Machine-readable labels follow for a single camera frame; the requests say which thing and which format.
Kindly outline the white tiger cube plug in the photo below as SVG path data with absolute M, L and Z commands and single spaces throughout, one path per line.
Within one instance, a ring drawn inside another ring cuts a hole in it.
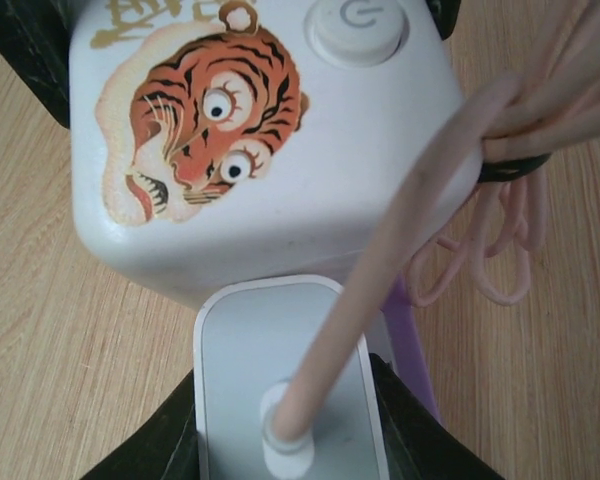
M 190 307 L 343 282 L 463 104 L 424 1 L 77 1 L 72 210 L 101 262 Z

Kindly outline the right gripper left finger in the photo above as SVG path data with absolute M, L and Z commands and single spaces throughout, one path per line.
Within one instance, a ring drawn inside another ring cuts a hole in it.
M 0 0 L 0 55 L 62 127 L 70 127 L 71 1 Z

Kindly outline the white charger plug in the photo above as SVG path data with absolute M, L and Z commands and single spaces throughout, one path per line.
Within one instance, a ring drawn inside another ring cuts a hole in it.
M 194 394 L 203 479 L 387 479 L 367 344 L 359 341 L 304 438 L 271 437 L 273 411 L 341 286 L 316 275 L 227 286 L 194 327 Z

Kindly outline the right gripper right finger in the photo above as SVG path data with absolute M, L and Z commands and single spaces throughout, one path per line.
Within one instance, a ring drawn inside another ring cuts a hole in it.
M 392 479 L 500 479 L 451 435 L 389 365 L 370 356 Z M 149 419 L 85 479 L 199 479 L 194 377 L 188 373 Z

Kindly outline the purple power strip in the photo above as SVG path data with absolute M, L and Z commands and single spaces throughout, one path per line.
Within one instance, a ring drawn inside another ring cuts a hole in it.
M 442 419 L 424 357 L 407 285 L 397 277 L 381 312 L 391 348 L 391 365 L 409 391 L 438 422 Z

